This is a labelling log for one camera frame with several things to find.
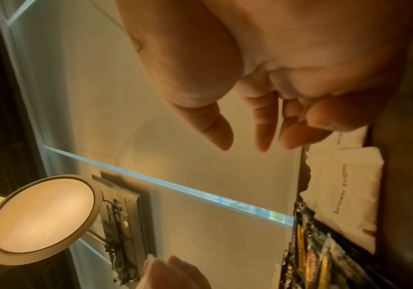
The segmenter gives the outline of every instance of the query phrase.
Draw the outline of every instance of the lamp rim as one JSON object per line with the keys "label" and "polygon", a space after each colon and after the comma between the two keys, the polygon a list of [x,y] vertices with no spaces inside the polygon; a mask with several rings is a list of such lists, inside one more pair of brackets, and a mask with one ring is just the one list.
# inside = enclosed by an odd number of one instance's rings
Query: lamp rim
{"label": "lamp rim", "polygon": [[8,197],[6,197],[0,203],[0,209],[3,208],[3,206],[5,206],[5,204],[9,200],[11,200],[13,197],[27,190],[28,188],[35,186],[37,184],[50,181],[50,180],[55,180],[55,179],[74,179],[74,180],[81,181],[89,186],[89,188],[91,189],[94,195],[94,203],[92,205],[92,210],[89,213],[89,216],[86,218],[83,224],[79,226],[70,236],[66,237],[65,239],[49,247],[46,247],[46,248],[43,248],[37,251],[23,252],[23,253],[8,252],[0,248],[0,264],[1,265],[15,266],[15,265],[30,264],[30,263],[34,263],[34,262],[46,259],[48,257],[51,257],[63,251],[64,249],[68,248],[75,241],[80,239],[88,231],[88,229],[93,225],[93,223],[97,219],[97,216],[99,215],[100,209],[102,206],[102,199],[103,199],[102,191],[100,190],[100,187],[94,180],[88,179],[82,176],[78,176],[78,175],[57,175],[57,176],[52,176],[52,177],[48,177],[48,178],[44,178],[44,179],[40,179],[35,182],[32,182],[14,191]]}

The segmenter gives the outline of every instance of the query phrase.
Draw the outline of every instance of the blue glass strip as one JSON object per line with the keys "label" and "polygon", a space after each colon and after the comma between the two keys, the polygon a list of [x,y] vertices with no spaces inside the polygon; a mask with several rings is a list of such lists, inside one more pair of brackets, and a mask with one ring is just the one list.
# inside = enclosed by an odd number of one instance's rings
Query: blue glass strip
{"label": "blue glass strip", "polygon": [[69,153],[69,152],[66,152],[66,151],[63,151],[63,150],[60,150],[60,149],[55,149],[55,148],[48,147],[48,146],[45,146],[45,149],[47,149],[49,151],[52,151],[52,152],[55,152],[57,154],[72,158],[72,159],[76,159],[76,160],[79,160],[79,161],[82,161],[82,162],[89,163],[89,164],[94,165],[94,166],[98,166],[98,167],[101,167],[101,168],[104,168],[104,169],[115,171],[115,172],[117,172],[119,174],[122,174],[122,175],[131,176],[131,177],[137,178],[137,179],[142,179],[144,181],[147,181],[147,182],[150,182],[150,183],[153,183],[153,184],[165,187],[165,188],[169,188],[169,189],[172,189],[172,190],[175,190],[175,191],[178,191],[178,192],[182,192],[182,193],[185,193],[185,194],[187,194],[191,197],[197,198],[197,199],[206,200],[206,201],[209,201],[211,203],[217,204],[219,206],[223,206],[223,207],[233,209],[233,210],[236,210],[236,211],[239,211],[239,212],[242,212],[242,213],[254,216],[254,217],[265,219],[265,220],[268,220],[270,222],[274,222],[278,225],[291,227],[294,223],[294,217],[292,217],[292,216],[287,216],[287,215],[284,215],[284,214],[281,214],[281,213],[277,213],[277,212],[270,211],[270,210],[267,210],[267,209],[263,209],[263,208],[259,208],[259,207],[252,206],[252,205],[249,205],[249,204],[245,204],[245,203],[242,203],[242,202],[239,202],[239,201],[236,201],[236,200],[227,199],[227,198],[220,197],[220,196],[217,196],[217,195],[213,195],[213,194],[210,194],[210,193],[207,193],[207,192],[202,192],[202,191],[197,190],[197,189],[192,189],[192,188],[180,186],[180,185],[177,185],[177,184],[174,184],[174,183],[171,183],[171,182],[167,182],[167,181],[164,181],[164,180],[161,180],[161,179],[156,179],[156,178],[149,177],[149,176],[146,176],[146,175],[142,175],[142,174],[139,174],[139,173],[136,173],[136,172],[132,172],[130,170],[126,170],[126,169],[122,169],[122,168],[115,167],[115,166],[112,166],[112,165],[108,165],[106,163],[99,162],[99,161],[96,161],[96,160],[93,160],[93,159],[88,159],[88,158],[85,158],[85,157],[82,157],[82,156],[79,156],[79,155],[76,155],[76,154],[72,154],[72,153]]}

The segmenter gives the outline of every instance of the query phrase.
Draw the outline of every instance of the metal mechanism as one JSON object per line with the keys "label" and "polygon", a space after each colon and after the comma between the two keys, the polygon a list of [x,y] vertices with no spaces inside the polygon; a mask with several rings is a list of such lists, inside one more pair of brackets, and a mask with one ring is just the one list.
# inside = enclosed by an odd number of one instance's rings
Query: metal mechanism
{"label": "metal mechanism", "polygon": [[139,195],[100,177],[92,178],[102,191],[100,217],[105,238],[91,230],[87,234],[109,253],[115,283],[123,286],[138,282],[148,254],[138,211]]}

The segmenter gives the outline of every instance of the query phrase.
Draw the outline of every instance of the hand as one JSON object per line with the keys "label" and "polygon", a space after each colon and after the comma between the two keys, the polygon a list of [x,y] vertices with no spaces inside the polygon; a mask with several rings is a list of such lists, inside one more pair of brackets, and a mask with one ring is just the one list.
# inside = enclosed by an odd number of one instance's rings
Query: hand
{"label": "hand", "polygon": [[255,143],[286,149],[373,122],[394,94],[413,37],[407,0],[117,0],[162,98],[222,150],[232,128],[217,101],[232,88]]}
{"label": "hand", "polygon": [[211,286],[194,265],[176,256],[171,256],[165,263],[149,255],[145,275],[137,289],[211,289]]}

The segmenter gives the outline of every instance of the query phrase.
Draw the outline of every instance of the white paper packet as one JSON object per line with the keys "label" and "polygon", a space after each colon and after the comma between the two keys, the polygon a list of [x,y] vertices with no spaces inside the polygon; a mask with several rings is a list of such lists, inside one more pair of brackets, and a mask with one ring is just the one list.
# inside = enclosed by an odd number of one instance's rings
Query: white paper packet
{"label": "white paper packet", "polygon": [[300,195],[315,219],[374,254],[384,164],[379,149],[312,151],[306,162],[311,179]]}
{"label": "white paper packet", "polygon": [[309,153],[325,149],[356,149],[364,145],[368,126],[350,132],[334,131],[325,140],[310,145]]}

